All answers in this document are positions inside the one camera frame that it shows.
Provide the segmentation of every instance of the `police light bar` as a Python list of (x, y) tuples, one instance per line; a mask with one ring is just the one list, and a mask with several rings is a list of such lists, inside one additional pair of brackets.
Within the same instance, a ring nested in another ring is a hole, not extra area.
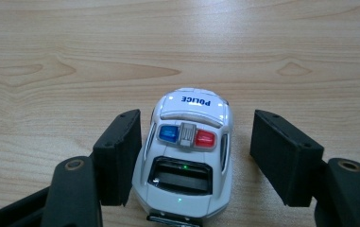
[(159, 139), (187, 148), (212, 148), (215, 145), (215, 134), (199, 130), (195, 124), (181, 123), (180, 126), (162, 125)]

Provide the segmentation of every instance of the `police text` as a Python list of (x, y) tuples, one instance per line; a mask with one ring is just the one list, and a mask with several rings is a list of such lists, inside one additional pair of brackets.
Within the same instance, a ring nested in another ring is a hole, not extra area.
[(197, 98), (197, 97), (183, 96), (181, 101), (198, 103), (200, 105), (210, 106), (210, 101), (205, 101), (204, 99)]

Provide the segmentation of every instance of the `car hood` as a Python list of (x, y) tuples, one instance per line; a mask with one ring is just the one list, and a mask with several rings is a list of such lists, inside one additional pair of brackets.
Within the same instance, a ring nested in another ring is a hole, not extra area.
[(224, 124), (225, 104), (224, 100), (216, 95), (177, 91), (165, 96), (161, 118), (196, 115), (216, 122), (219, 127)]

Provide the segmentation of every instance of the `light brown wooden surface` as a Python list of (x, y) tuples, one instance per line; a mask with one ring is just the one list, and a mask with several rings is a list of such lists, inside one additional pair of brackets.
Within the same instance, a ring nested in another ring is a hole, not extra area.
[[(314, 226), (249, 156), (255, 109), (360, 162), (360, 1), (0, 1), (0, 207), (89, 155), (120, 113), (193, 86), (234, 112), (231, 203), (207, 226)], [(131, 193), (105, 226), (155, 226)]]

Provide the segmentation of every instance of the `car windshield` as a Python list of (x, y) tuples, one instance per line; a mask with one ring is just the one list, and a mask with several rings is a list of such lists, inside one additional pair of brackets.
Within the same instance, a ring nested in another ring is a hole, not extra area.
[(167, 114), (162, 114), (161, 119), (162, 120), (188, 120), (188, 121), (193, 121), (193, 122), (209, 125), (209, 126), (217, 128), (217, 129), (220, 129), (223, 126), (221, 122), (214, 121), (209, 117), (191, 114), (191, 113), (167, 113)]

